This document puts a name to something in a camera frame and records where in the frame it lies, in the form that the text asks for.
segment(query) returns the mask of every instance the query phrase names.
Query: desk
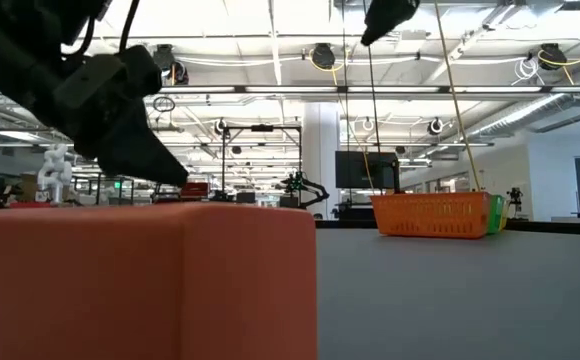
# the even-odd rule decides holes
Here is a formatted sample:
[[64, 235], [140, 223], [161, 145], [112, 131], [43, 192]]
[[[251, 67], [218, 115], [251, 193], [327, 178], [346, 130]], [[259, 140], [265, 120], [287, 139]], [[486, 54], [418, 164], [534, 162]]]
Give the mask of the desk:
[[317, 230], [320, 360], [580, 359], [580, 236]]

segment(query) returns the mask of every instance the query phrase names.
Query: orange basket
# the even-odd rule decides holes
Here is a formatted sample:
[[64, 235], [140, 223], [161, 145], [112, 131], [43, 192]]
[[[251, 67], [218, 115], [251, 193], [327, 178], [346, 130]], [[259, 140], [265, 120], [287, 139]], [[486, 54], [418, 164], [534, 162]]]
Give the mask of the orange basket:
[[479, 239], [488, 229], [490, 195], [398, 194], [372, 196], [383, 235]]

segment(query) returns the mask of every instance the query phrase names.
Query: white pillar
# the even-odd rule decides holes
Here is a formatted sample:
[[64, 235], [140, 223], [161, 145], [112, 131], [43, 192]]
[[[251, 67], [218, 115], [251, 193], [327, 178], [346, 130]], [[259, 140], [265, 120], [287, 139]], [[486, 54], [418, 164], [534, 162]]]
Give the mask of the white pillar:
[[[308, 207], [312, 214], [321, 214], [324, 220], [334, 220], [331, 212], [341, 199], [336, 187], [335, 151], [339, 150], [339, 104], [306, 103], [303, 116], [302, 167], [307, 178], [323, 185], [330, 198]], [[314, 199], [314, 194], [303, 192], [301, 201]]]

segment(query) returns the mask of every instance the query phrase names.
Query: white robot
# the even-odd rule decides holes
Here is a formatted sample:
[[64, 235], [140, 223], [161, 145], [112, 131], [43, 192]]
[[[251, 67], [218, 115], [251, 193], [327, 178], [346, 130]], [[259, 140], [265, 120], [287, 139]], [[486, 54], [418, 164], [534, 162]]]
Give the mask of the white robot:
[[[62, 202], [63, 187], [70, 185], [72, 180], [72, 165], [65, 161], [67, 151], [68, 147], [64, 144], [50, 146], [43, 155], [45, 163], [37, 177], [37, 185], [39, 185], [41, 194], [52, 188], [52, 202], [55, 204]], [[41, 199], [39, 193], [37, 195], [37, 201], [46, 200]]]

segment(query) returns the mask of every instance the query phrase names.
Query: orange block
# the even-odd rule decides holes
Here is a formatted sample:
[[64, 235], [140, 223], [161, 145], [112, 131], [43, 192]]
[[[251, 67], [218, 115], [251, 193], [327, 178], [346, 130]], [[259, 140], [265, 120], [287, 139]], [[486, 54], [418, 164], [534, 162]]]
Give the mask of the orange block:
[[0, 210], [0, 360], [316, 360], [315, 236], [250, 206]]

